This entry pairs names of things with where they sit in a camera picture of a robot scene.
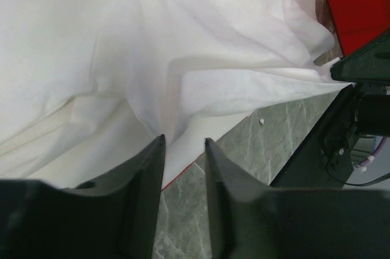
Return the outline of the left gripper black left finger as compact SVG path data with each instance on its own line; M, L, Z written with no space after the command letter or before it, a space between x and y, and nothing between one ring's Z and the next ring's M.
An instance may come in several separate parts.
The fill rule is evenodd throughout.
M150 258L165 138L70 189L1 181L2 258Z

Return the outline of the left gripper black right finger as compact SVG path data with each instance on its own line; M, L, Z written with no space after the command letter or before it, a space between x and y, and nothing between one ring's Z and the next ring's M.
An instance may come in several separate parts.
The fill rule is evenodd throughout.
M389 192L274 188L205 141L213 258L388 258Z

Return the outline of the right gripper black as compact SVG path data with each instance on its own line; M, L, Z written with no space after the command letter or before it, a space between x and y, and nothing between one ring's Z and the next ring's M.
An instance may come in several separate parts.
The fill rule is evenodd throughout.
M357 163L360 139L389 137L389 32L335 63L330 74L341 90L271 182L276 188L342 188Z

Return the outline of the white t shirt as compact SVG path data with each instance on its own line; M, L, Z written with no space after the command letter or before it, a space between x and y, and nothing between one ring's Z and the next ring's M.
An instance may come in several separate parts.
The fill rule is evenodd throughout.
M70 188L164 135L163 183L254 110L345 83L314 0L1 0L1 177Z

